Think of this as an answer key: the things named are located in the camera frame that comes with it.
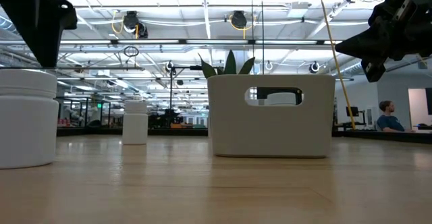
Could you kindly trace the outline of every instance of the man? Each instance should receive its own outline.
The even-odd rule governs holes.
[[[399,119],[392,116],[392,113],[394,112],[393,102],[382,101],[379,103],[379,108],[384,112],[384,114],[377,120],[377,125],[383,130],[383,132],[415,132],[413,130],[405,130],[400,124]]]

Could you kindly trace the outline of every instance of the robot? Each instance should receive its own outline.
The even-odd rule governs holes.
[[[362,59],[369,82],[385,73],[387,59],[400,61],[408,54],[428,57],[432,35],[432,0],[385,0],[375,6],[370,28],[335,46],[337,52]]]
[[[77,28],[74,6],[66,0],[0,0],[42,67],[55,67],[63,30]]]

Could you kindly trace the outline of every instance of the plant leaf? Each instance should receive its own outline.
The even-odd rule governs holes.
[[[255,57],[248,59],[246,62],[244,62],[244,65],[238,74],[248,75],[252,67],[254,67],[254,62],[255,62]]]
[[[205,63],[201,55],[200,54],[198,55],[201,59],[201,67],[203,68],[202,73],[204,74],[205,78],[209,79],[212,76],[216,76],[216,72],[215,69],[213,69],[213,66],[209,65],[208,63]]]
[[[218,67],[218,68],[216,68],[216,70],[217,70],[218,76],[223,75],[223,70],[221,68]]]
[[[225,63],[225,71],[223,73],[225,75],[237,74],[236,58],[234,57],[234,53],[232,53],[232,50],[229,50],[227,61]]]

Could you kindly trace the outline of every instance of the black cable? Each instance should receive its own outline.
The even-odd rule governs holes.
[[[251,16],[252,16],[252,40],[255,40],[254,37],[254,0],[250,0],[250,9],[251,9]],[[252,43],[252,57],[255,57],[255,43]]]
[[[264,75],[264,1],[261,0],[261,19],[263,21],[262,27],[263,27],[263,75]]]

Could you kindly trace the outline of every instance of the small white bottle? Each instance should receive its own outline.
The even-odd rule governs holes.
[[[139,101],[126,101],[123,118],[123,144],[146,144],[149,128],[147,104]]]

